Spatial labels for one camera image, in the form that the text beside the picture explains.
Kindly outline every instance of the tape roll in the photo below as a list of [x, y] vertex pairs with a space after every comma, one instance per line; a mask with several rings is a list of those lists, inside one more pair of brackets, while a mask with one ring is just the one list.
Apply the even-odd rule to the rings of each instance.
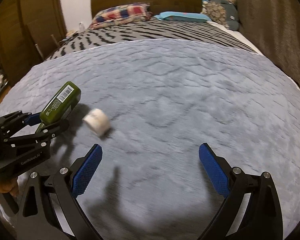
[[83, 121], [94, 131], [99, 137], [104, 135], [110, 129], [110, 121], [106, 114], [100, 109], [91, 110]]

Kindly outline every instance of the wooden wardrobe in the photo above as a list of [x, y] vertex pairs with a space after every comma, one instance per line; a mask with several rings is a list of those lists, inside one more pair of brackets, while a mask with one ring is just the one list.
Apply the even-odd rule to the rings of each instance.
[[3, 0], [0, 4], [0, 64], [10, 86], [42, 62], [66, 36], [60, 0]]

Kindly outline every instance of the green bottle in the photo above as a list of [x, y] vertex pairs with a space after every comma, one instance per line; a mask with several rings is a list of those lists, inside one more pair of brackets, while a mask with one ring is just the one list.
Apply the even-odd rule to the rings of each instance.
[[81, 90], [71, 81], [59, 89], [50, 102], [40, 113], [42, 123], [37, 128], [37, 131], [45, 125], [55, 123], [61, 119], [67, 118], [74, 107], [81, 99]]

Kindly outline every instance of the blue textured pad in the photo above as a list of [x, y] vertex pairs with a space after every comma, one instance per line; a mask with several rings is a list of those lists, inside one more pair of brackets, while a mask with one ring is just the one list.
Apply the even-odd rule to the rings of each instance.
[[84, 193], [101, 160], [102, 148], [97, 145], [73, 178], [72, 195], [74, 198]]
[[32, 114], [32, 115], [28, 116], [25, 123], [30, 126], [34, 126], [36, 124], [41, 123], [40, 113], [36, 113], [36, 114]]
[[230, 193], [228, 187], [228, 177], [204, 144], [202, 144], [199, 148], [199, 158], [215, 190], [218, 192], [218, 194], [223, 195], [224, 198], [227, 198]]

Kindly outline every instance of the blue pillow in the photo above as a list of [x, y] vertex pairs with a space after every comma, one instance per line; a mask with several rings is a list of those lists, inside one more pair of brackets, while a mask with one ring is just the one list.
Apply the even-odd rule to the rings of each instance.
[[196, 22], [196, 23], [204, 23], [206, 21], [211, 21], [211, 19], [208, 16], [201, 13], [162, 12], [159, 15], [155, 15], [154, 17], [162, 21]]

